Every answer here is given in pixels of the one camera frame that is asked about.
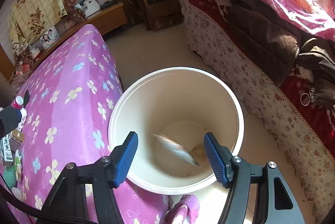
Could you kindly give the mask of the framed couple photo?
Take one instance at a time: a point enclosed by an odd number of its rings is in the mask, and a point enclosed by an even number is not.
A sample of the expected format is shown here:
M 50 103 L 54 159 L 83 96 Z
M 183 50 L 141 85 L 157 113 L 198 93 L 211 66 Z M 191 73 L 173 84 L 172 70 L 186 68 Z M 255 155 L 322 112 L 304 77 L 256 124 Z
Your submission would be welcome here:
M 45 50 L 51 47 L 59 39 L 58 31 L 55 26 L 51 26 L 46 32 L 40 37 L 40 41 Z

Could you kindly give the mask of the yellow floral cloth cover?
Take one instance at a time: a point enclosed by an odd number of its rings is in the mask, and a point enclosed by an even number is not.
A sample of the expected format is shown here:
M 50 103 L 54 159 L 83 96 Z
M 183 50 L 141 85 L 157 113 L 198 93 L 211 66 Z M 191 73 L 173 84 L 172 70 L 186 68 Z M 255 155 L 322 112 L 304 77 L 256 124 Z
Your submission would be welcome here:
M 21 53 L 65 16 L 76 22 L 84 20 L 84 13 L 76 7 L 78 1 L 16 0 L 9 17 L 13 51 Z

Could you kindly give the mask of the floral covered sofa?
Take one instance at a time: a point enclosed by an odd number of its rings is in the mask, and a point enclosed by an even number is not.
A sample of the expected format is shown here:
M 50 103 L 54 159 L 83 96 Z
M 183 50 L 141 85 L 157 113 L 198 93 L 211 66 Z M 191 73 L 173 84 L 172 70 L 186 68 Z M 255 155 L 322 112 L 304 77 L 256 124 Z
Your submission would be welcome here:
M 276 86 L 250 60 L 228 27 L 229 0 L 179 1 L 191 50 L 264 121 L 321 223 L 334 206 L 334 110 L 301 104 L 301 95 L 312 87 L 304 69 L 294 67 Z

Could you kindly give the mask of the red white small bottle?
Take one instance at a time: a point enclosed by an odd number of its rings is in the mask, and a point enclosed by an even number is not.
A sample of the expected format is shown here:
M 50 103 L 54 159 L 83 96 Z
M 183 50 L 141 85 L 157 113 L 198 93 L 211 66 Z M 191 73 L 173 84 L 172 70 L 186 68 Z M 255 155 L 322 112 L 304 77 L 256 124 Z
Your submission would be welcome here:
M 21 96 L 16 96 L 13 101 L 13 107 L 16 109 L 21 109 L 24 103 L 24 99 Z

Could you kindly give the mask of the brown cardboard box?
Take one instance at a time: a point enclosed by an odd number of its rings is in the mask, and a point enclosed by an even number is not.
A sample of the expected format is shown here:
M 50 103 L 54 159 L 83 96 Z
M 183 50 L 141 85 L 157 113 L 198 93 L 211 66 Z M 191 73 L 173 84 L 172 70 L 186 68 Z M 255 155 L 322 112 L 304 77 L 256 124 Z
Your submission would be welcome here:
M 10 137 L 9 137 L 11 151 L 15 152 L 19 150 L 22 147 L 22 144 L 24 143 L 24 138 L 25 138 L 25 135 L 23 133 L 21 133 L 17 129 L 14 129 L 10 133 Z

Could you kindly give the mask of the white plastic trash bucket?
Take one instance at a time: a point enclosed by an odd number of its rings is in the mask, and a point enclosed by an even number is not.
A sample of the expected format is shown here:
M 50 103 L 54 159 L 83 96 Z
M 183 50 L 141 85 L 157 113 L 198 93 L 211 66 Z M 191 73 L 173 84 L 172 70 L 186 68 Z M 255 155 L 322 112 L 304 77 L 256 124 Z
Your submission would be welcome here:
M 139 144 L 127 178 L 149 192 L 192 193 L 216 181 L 203 138 L 212 132 L 218 143 L 237 155 L 244 138 L 244 116 L 237 97 L 216 76 L 191 67 L 150 73 L 131 85 L 117 101 L 108 126 L 110 147 L 129 132 Z M 154 136 L 162 135 L 186 148 L 199 163 L 185 163 Z

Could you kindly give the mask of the brown quilted jacket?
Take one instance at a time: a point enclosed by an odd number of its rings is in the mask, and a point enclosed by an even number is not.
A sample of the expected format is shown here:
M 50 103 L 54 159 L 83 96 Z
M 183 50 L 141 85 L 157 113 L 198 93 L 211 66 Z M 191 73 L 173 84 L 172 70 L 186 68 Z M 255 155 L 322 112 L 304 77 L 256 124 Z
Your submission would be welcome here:
M 300 50 L 301 31 L 260 0 L 230 0 L 229 23 L 249 58 L 280 86 Z

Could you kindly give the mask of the black remote on cabinet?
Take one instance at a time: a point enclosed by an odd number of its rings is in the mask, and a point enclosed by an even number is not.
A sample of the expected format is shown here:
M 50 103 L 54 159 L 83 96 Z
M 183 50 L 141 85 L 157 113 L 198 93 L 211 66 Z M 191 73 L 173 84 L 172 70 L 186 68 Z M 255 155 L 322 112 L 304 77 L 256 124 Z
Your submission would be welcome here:
M 117 0 L 109 0 L 109 1 L 106 1 L 104 2 L 100 7 L 100 9 L 106 9 L 108 7 L 111 7 L 112 5 L 116 4 L 117 3 Z

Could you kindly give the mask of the falling brown wrapper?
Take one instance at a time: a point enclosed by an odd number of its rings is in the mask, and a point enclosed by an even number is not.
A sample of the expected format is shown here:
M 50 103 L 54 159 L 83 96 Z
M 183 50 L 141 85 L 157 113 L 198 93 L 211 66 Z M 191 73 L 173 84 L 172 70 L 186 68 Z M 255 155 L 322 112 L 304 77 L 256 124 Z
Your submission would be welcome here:
M 176 143 L 172 139 L 169 139 L 162 135 L 156 135 L 154 136 L 157 138 L 159 143 L 167 149 L 170 153 L 178 157 L 180 160 L 182 160 L 185 163 L 191 164 L 193 166 L 199 166 L 199 163 L 196 161 L 196 159 L 191 155 L 191 153 L 181 146 L 179 143 Z

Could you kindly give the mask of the pink floral tablecloth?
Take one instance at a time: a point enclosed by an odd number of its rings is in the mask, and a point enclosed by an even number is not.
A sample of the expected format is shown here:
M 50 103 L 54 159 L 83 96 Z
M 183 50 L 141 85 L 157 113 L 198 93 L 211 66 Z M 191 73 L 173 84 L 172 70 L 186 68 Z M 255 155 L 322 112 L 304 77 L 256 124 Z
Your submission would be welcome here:
M 16 191 L 25 204 L 42 210 L 66 164 L 92 164 L 112 152 L 108 123 L 123 90 L 116 62 L 91 24 L 57 48 L 18 94 L 23 97 L 26 90 L 30 100 Z M 129 180 L 112 191 L 124 223 L 196 223 L 199 217 L 193 194 L 173 202 Z

